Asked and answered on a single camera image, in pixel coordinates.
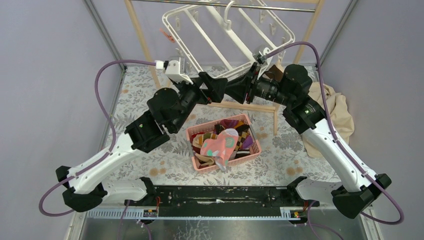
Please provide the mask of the pink plastic basket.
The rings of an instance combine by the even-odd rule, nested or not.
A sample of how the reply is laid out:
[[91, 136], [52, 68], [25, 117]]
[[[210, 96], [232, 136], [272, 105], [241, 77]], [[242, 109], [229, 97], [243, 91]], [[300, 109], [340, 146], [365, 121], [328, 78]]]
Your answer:
[[196, 171], [199, 173], [207, 173], [210, 171], [217, 170], [219, 167], [217, 165], [211, 165], [211, 166], [200, 166], [198, 158], [195, 156], [196, 152], [194, 148], [192, 147], [192, 141], [194, 137], [198, 134], [204, 134], [209, 132], [216, 132], [216, 125], [222, 125], [224, 127], [238, 127], [240, 125], [248, 125], [249, 129], [246, 131], [247, 134], [242, 134], [243, 140], [242, 145], [238, 148], [238, 150], [250, 150], [250, 155], [237, 158], [237, 159], [230, 159], [228, 165], [238, 165], [247, 161], [251, 161], [258, 157], [261, 152], [262, 148], [260, 146], [259, 141], [257, 140], [252, 123], [249, 119], [249, 117], [246, 114], [239, 114], [235, 116], [231, 116], [228, 118], [223, 118], [220, 120], [210, 121], [206, 123], [202, 123], [199, 125], [188, 127], [185, 131], [187, 141], [189, 142], [189, 146], [192, 150], [191, 155], [191, 161], [193, 164], [193, 167]]

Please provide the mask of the pink sock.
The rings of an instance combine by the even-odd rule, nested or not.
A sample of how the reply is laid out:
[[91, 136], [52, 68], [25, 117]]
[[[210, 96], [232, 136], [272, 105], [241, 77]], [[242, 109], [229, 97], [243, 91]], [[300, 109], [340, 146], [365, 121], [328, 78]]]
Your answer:
[[239, 134], [234, 128], [228, 128], [219, 133], [216, 139], [208, 138], [203, 141], [200, 155], [211, 157], [222, 170], [227, 170], [230, 156], [237, 147]]

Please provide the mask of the mustard yellow striped sock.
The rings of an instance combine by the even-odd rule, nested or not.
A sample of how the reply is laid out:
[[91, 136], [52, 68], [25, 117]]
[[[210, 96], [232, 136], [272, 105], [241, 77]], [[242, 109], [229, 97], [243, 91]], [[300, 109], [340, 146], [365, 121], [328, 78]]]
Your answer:
[[249, 149], [239, 149], [233, 153], [234, 159], [243, 158], [251, 154]]

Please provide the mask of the cream maroon striped sock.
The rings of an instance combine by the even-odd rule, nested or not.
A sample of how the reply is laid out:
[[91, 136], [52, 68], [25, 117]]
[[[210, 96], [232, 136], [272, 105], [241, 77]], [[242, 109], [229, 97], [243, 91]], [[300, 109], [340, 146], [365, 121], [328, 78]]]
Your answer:
[[200, 154], [200, 149], [202, 148], [203, 144], [199, 145], [196, 143], [193, 144], [191, 142], [191, 145], [195, 151], [195, 156], [197, 157], [201, 167], [209, 167], [215, 164], [215, 160], [212, 157]]

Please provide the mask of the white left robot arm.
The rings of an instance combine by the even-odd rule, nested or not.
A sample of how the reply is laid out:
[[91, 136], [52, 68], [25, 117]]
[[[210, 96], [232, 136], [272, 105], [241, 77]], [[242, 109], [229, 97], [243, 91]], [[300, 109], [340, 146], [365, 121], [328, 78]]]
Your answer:
[[60, 181], [70, 178], [62, 193], [66, 206], [81, 213], [100, 204], [140, 202], [148, 206], [154, 202], [155, 188], [149, 178], [118, 182], [106, 178], [125, 163], [145, 157], [169, 141], [170, 134], [179, 132], [197, 104], [220, 103], [228, 82], [207, 72], [200, 72], [192, 83], [170, 80], [176, 88], [157, 90], [147, 101], [147, 111], [130, 123], [109, 148], [81, 166], [56, 169]]

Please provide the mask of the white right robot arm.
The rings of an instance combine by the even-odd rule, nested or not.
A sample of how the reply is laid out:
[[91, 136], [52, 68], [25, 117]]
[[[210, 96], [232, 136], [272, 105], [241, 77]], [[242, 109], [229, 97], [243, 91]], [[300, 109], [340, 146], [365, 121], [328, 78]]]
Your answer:
[[283, 116], [303, 138], [318, 149], [340, 181], [315, 181], [299, 177], [289, 186], [287, 201], [293, 206], [305, 200], [333, 204], [345, 217], [354, 219], [391, 184], [385, 173], [369, 168], [328, 123], [324, 108], [309, 96], [313, 81], [298, 64], [284, 71], [261, 73], [257, 64], [230, 80], [225, 93], [237, 102], [251, 103], [256, 97], [284, 106]]

